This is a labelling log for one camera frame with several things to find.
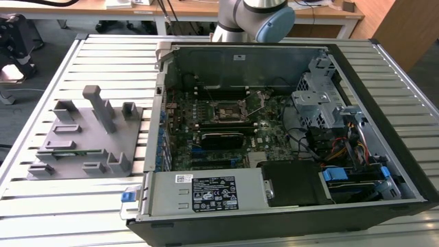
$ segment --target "circuit board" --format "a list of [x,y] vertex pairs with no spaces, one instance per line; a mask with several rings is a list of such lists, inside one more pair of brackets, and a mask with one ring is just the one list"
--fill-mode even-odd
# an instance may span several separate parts
[[[250,91],[243,100],[199,100],[193,93],[168,95],[168,116],[173,144],[173,170],[250,168],[249,153],[263,153],[267,161],[295,158],[279,115],[285,96],[274,96],[262,103],[262,91]],[[249,123],[253,132],[243,137],[237,149],[203,150],[206,130],[201,125],[214,124],[209,132],[218,132],[222,123]],[[209,167],[198,167],[209,162]]]

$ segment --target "motherboard chip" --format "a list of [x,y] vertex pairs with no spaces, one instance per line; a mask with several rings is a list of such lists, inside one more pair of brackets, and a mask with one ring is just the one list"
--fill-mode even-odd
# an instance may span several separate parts
[[257,168],[258,163],[267,161],[267,153],[266,152],[249,152],[249,163],[250,168]]
[[217,122],[243,122],[246,116],[242,106],[237,102],[222,102],[215,107]]

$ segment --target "blue release tab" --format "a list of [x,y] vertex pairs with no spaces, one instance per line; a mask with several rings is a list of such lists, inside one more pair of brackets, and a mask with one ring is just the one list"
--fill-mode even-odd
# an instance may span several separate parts
[[122,202],[135,202],[136,201],[136,192],[124,192],[120,199]]
[[347,180],[349,176],[343,168],[329,168],[323,171],[325,181]]
[[391,176],[391,172],[387,167],[382,166],[382,172],[383,172],[383,175],[386,178],[389,178]]

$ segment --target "metal slatted table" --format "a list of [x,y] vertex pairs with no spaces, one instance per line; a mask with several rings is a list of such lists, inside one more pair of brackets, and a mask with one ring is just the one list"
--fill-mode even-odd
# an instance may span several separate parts
[[[119,217],[120,193],[140,184],[156,79],[159,41],[209,41],[206,37],[91,35],[75,40],[47,91],[0,168],[2,246],[148,246]],[[287,39],[337,43],[407,147],[439,188],[439,112],[379,45],[366,40]],[[90,107],[82,89],[96,84],[119,107],[135,101],[146,110],[134,176],[119,179],[27,181],[43,145],[58,99]],[[355,103],[346,84],[346,93]],[[439,246],[439,208],[395,218],[367,231],[210,244],[209,246]]]

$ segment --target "warning label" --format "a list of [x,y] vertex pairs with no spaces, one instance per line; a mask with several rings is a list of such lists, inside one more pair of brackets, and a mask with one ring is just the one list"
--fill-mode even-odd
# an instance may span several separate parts
[[193,193],[197,213],[239,209],[235,177],[193,179]]

